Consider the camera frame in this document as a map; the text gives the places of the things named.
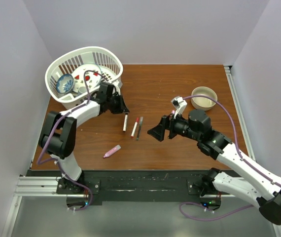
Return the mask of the white black marker pen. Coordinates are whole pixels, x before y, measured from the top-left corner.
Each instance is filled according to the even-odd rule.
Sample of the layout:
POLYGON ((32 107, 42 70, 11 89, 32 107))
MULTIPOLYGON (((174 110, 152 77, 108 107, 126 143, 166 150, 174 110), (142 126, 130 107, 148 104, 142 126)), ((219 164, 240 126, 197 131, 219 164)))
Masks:
POLYGON ((126 117, 126 118, 124 119, 123 132, 126 132, 126 130, 127 130, 127 122, 128 122, 128 118, 126 117))

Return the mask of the green gel pen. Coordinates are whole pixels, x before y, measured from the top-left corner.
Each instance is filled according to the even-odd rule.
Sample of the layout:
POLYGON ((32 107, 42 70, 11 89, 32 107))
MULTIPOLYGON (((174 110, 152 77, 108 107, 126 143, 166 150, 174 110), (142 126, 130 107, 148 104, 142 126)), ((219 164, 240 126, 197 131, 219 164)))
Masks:
POLYGON ((137 132, 136 141, 138 141, 138 140, 139 140, 139 138, 140 138, 141 128, 142 128, 142 122, 140 122, 140 123, 139 123, 139 128, 138 128, 138 132, 137 132))

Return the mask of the white red marker pen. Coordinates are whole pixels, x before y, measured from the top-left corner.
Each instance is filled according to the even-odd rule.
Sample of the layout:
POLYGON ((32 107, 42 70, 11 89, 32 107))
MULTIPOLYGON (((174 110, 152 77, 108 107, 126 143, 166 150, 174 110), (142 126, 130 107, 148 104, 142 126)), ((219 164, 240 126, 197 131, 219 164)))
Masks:
POLYGON ((134 123, 134 126, 133 126, 133 129, 132 129, 132 132, 131 132, 131 138, 134 138, 134 136, 135 136, 135 132, 136 132, 137 125, 138 125, 138 123, 135 122, 135 123, 134 123))

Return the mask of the pink highlighter pen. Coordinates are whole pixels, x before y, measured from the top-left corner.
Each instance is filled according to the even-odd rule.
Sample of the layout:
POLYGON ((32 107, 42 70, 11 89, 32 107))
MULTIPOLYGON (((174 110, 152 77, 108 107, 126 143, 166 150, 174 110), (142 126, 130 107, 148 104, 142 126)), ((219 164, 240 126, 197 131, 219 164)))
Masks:
POLYGON ((110 156, 112 156, 114 153, 116 153, 117 151, 119 151, 121 149, 120 145, 116 145, 115 147, 113 147, 112 149, 110 149, 109 151, 107 151, 103 158, 109 158, 110 156))

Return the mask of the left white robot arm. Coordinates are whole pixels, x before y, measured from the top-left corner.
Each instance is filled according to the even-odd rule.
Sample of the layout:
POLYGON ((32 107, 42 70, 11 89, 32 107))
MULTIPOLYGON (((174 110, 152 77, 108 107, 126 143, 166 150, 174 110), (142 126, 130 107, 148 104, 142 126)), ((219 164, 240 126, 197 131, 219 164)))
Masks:
POLYGON ((84 180, 80 179, 82 169, 73 152, 77 128, 106 111, 112 114, 129 112, 119 86, 101 82, 99 90, 79 105, 62 112, 49 112, 42 126, 38 141, 42 151, 37 164, 50 160, 56 162, 63 176, 69 180, 68 189, 74 194, 81 193, 85 188, 84 180))

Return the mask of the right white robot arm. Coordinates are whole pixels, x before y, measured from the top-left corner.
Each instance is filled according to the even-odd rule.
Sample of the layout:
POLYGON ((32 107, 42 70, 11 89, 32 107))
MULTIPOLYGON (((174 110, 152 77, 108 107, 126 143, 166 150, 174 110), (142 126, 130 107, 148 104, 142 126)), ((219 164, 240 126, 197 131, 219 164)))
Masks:
POLYGON ((169 139, 181 135, 195 140, 203 154, 238 174, 238 177, 232 177, 219 169, 210 169, 202 178, 203 193, 219 191, 234 195, 256 207, 271 223, 281 225, 281 177, 261 167, 242 153, 231 139, 214 130, 204 111, 192 110, 188 119, 181 115, 164 115, 147 133, 161 142, 166 130, 169 139))

